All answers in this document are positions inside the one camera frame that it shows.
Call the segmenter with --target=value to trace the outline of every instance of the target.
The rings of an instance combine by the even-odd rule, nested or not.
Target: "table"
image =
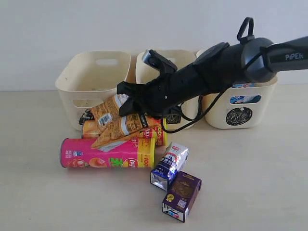
[[[65,169],[79,138],[56,91],[0,92],[2,231],[308,228],[308,85],[277,86],[261,125],[219,130],[204,120],[170,135],[190,147],[184,171],[203,180],[185,223],[161,212],[148,169]]]

